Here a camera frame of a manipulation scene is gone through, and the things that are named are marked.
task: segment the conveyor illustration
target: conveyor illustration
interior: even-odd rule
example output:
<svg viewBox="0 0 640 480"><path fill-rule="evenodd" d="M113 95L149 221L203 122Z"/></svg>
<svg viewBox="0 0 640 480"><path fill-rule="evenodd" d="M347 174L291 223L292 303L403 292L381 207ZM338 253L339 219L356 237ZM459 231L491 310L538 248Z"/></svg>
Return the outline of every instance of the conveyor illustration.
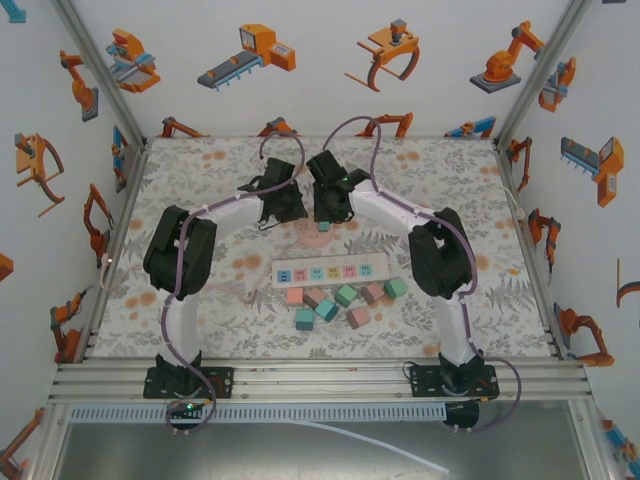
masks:
<svg viewBox="0 0 640 480"><path fill-rule="evenodd" d="M240 79L244 72L251 73L256 66L273 64L288 72L296 68L295 51L276 41L276 32L270 28L260 24L243 25L240 40L244 50L200 75L200 85L219 91L222 85L229 85L234 78Z"/></svg>
<svg viewBox="0 0 640 480"><path fill-rule="evenodd" d="M482 138L491 136L493 126L496 124L496 117L487 117L477 122L467 122L459 128L455 128L444 134L445 137L468 137L474 133L481 134Z"/></svg>
<svg viewBox="0 0 640 480"><path fill-rule="evenodd" d="M591 173L591 180L598 184L598 205L606 207L616 197L618 172L624 167L624 149L616 137L596 153L572 139L563 137L560 142L562 156Z"/></svg>

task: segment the white cable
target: white cable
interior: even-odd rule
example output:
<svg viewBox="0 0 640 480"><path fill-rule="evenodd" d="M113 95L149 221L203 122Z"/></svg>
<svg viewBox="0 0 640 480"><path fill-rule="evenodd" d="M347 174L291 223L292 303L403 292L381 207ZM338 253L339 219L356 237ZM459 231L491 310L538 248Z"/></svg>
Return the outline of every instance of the white cable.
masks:
<svg viewBox="0 0 640 480"><path fill-rule="evenodd" d="M486 187L486 188L497 187L497 188L501 188L502 190L504 190L509 195L509 197L511 197L511 201L513 201L513 204L516 207L516 218L518 220L520 220L520 221L525 220L527 218L527 213L520 206L520 204L516 201L515 196L513 195L511 190L509 190L507 187L505 187L504 185L500 185L499 183L488 183L486 185L481 185L481 187ZM442 192L436 192L436 193L438 193L438 195L448 195L448 194L442 193ZM461 215L462 208L460 208L460 205L458 205L458 208L457 208L458 215L460 215L460 218L462 218L465 222L475 222L476 220L479 220L479 219L483 218L484 214L487 211L487 208L489 208L489 197L490 196L491 196L491 190L487 191L487 193L485 194L484 207L482 207L482 211L478 215L476 215L475 217L466 217L464 215Z"/></svg>
<svg viewBox="0 0 640 480"><path fill-rule="evenodd" d="M497 187L497 188L501 188L502 190L504 190L511 197L511 200L513 201L513 204L516 206L516 218L518 220L524 220L527 217L527 214L525 213L524 209L516 201L516 198L513 196L513 193L511 193L511 190L509 190L507 187L505 187L504 185L500 185L498 183L489 183L487 185L483 185L483 187ZM487 194L485 195L484 207L482 208L482 212L480 212L480 215L477 215L474 218L469 218L469 219L465 218L465 220L467 220L468 222L473 222L475 220L483 218L485 212L487 211L487 208L489 207L489 196L490 195L491 195L491 190L489 190L487 192Z"/></svg>
<svg viewBox="0 0 640 480"><path fill-rule="evenodd" d="M362 440L363 442L371 443L372 445L377 445L378 447L386 448L387 450L391 450L392 452L398 453L404 457L407 457L415 462L421 463L429 468L433 468L438 472L444 473L445 475L449 475L449 470L444 468L436 463L430 462L429 460L425 460L422 457L418 457L412 453L407 452L406 450L402 450L401 448L394 447L393 445L389 445L388 443L382 442L380 440L376 440L375 438L365 437L364 435L358 435L357 433L350 432L349 430L343 430L342 428L332 427L329 425L324 425L322 423L314 423L314 422L304 422L300 420L289 420L283 423L289 423L292 425L299 425L301 427L312 427L319 428L321 430L328 430L330 432L339 433L341 435L346 435L347 437L352 437L357 440Z"/></svg>
<svg viewBox="0 0 640 480"><path fill-rule="evenodd" d="M117 280L113 281L110 287L107 287L104 284L104 277L105 277L105 274L107 273L107 266L110 263L111 263L111 259L107 259L105 258L105 255L103 255L102 268L100 269L100 288L102 288L107 293L113 292L116 288L120 286L120 284L124 281L124 279L127 278L127 275L129 275L134 270L137 270L138 268L142 267L142 264L140 263L136 265L131 265L122 273L122 275L120 275L120 277Z"/></svg>

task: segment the colored socket label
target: colored socket label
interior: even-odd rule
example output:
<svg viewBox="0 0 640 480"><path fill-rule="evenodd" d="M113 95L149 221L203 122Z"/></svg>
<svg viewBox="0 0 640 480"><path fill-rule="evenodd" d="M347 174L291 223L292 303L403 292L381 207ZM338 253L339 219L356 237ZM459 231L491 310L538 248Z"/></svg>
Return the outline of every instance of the colored socket label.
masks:
<svg viewBox="0 0 640 480"><path fill-rule="evenodd" d="M312 268L311 269L311 280L324 280L324 269L322 269L322 268Z"/></svg>
<svg viewBox="0 0 640 480"><path fill-rule="evenodd" d="M327 267L327 277L331 279L340 278L340 267Z"/></svg>
<svg viewBox="0 0 640 480"><path fill-rule="evenodd" d="M361 277L370 277L371 275L373 275L373 265L371 265L370 263L360 265Z"/></svg>
<svg viewBox="0 0 640 480"><path fill-rule="evenodd" d="M296 282L306 282L309 279L306 268L295 269L293 271L293 279Z"/></svg>
<svg viewBox="0 0 640 480"><path fill-rule="evenodd" d="M356 278L358 276L358 267L355 265L345 265L342 267L342 275L344 278Z"/></svg>
<svg viewBox="0 0 640 480"><path fill-rule="evenodd" d="M288 283L291 281L291 270L278 270L278 283Z"/></svg>

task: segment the metal floor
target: metal floor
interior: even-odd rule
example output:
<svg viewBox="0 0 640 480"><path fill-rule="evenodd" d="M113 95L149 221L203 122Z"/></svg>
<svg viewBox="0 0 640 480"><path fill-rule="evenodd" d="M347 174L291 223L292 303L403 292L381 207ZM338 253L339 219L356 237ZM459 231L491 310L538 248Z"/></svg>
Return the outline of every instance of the metal floor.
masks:
<svg viewBox="0 0 640 480"><path fill-rule="evenodd" d="M508 404L483 405L480 422ZM495 430L453 435L440 423L340 423L445 467L297 425L211 425L192 438L164 425L72 425L64 480L577 480L587 478L565 402L526 402Z"/></svg>

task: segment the table surface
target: table surface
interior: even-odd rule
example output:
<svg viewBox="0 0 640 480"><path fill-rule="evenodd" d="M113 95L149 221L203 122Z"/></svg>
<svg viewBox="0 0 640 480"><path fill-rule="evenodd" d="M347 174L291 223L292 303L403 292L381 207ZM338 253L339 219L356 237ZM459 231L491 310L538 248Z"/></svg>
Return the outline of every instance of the table surface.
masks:
<svg viewBox="0 0 640 480"><path fill-rule="evenodd" d="M260 138L156 139L151 147L118 270L142 263L164 209L172 204L194 210L227 198L264 172L258 157ZM323 139L301 137L307 159L320 152ZM338 138L330 146L350 171L368 170L374 141ZM265 149L291 163L300 161L291 139L270 141ZM462 217L479 268L479 286L470 313L476 344L491 354L548 356L544 330L527 273L496 158L489 140L385 139L376 163L378 182L391 191L435 210L451 207ZM303 169L298 181L310 215L312 176ZM482 218L486 199L489 205ZM313 331L297 331L297 307L285 303L285 291L267 278L252 306L246 297L270 261L283 258L384 252L391 274L408 293L383 298L369 307L372 320L357 330L341 309L331 323L316 317ZM198 325L206 357L240 358L407 358L437 355L439 332L432 300L413 282L406 239L375 221L356 217L315 231L312 220L299 220L261 232L242 228L217 239L210 282L199 295ZM326 288L334 293L336 288ZM162 295L142 269L134 270L109 297L94 357L152 357L162 343ZM353 307L365 305L360 297Z"/></svg>

